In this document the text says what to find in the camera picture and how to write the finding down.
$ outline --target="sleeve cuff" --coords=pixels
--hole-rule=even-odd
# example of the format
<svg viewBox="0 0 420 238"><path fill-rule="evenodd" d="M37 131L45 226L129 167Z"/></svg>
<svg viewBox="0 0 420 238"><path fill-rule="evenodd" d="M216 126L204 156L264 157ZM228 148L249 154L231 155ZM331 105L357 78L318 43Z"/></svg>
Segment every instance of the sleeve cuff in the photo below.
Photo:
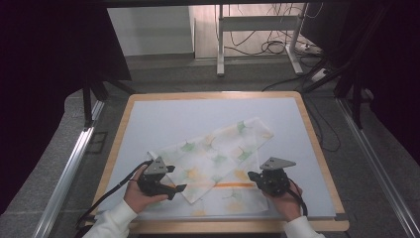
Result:
<svg viewBox="0 0 420 238"><path fill-rule="evenodd" d="M123 199L118 205L109 211L112 219L118 226L126 227L137 217L137 213Z"/></svg>
<svg viewBox="0 0 420 238"><path fill-rule="evenodd" d="M284 225L287 237L316 237L318 233L314 231L306 216L296 218Z"/></svg>

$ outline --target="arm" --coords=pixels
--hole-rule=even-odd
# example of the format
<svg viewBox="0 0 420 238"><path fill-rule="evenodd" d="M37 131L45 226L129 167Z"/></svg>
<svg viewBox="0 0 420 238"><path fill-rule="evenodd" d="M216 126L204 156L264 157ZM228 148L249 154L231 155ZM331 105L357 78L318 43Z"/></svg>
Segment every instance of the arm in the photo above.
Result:
<svg viewBox="0 0 420 238"><path fill-rule="evenodd" d="M129 224L138 213L149 204L167 199L167 195L146 196L140 191L137 180L146 167L142 166L129 181L124 199L113 209L105 211L83 238L127 237Z"/></svg>
<svg viewBox="0 0 420 238"><path fill-rule="evenodd" d="M295 183L290 184L290 189L296 194L302 193L302 189ZM288 238L325 238L324 235L314 231L306 216L301 215L300 205L293 196L286 193L273 197L264 192L263 195L272 201L278 213L286 219L284 231Z"/></svg>

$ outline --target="wooden floor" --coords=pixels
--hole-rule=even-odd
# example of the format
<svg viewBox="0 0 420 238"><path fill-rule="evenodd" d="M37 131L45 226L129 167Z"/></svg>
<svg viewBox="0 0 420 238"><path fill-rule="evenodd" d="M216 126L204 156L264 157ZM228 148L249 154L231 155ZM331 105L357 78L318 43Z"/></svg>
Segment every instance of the wooden floor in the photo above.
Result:
<svg viewBox="0 0 420 238"><path fill-rule="evenodd" d="M287 16L298 15L303 4L234 4L223 6L223 16ZM197 59L211 59L217 57L218 48L218 18L219 5L206 5L192 7L195 18L195 57ZM283 32L232 32L225 33L223 43L225 57L246 57L250 55L269 56L263 53L264 43L269 41L289 42ZM310 43L303 37L298 41ZM284 44L276 44L269 49L275 53L284 53Z"/></svg>

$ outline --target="hand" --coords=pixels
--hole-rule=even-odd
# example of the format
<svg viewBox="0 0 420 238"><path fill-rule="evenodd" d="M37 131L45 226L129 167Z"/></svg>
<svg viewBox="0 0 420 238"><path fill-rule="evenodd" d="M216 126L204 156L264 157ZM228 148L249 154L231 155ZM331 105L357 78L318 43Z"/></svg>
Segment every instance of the hand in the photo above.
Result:
<svg viewBox="0 0 420 238"><path fill-rule="evenodd" d="M302 194L302 189L294 182L290 182L290 190L294 191L296 194ZM284 216L287 222L301 216L299 202L289 193L276 197L265 192L262 192L262 194L272 201L275 209Z"/></svg>
<svg viewBox="0 0 420 238"><path fill-rule="evenodd" d="M124 194L124 200L136 213L140 213L152 203L167 199L166 194L147 196L139 189L137 180L140 179L140 175L146 169L146 167L146 165L143 165L139 168L133 179L129 181L126 193Z"/></svg>

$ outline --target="wall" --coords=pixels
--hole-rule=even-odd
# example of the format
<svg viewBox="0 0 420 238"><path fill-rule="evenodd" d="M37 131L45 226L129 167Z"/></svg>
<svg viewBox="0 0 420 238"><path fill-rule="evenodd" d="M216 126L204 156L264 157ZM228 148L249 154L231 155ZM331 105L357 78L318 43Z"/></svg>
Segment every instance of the wall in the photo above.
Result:
<svg viewBox="0 0 420 238"><path fill-rule="evenodd" d="M112 8L108 13L124 56L193 52L187 6Z"/></svg>

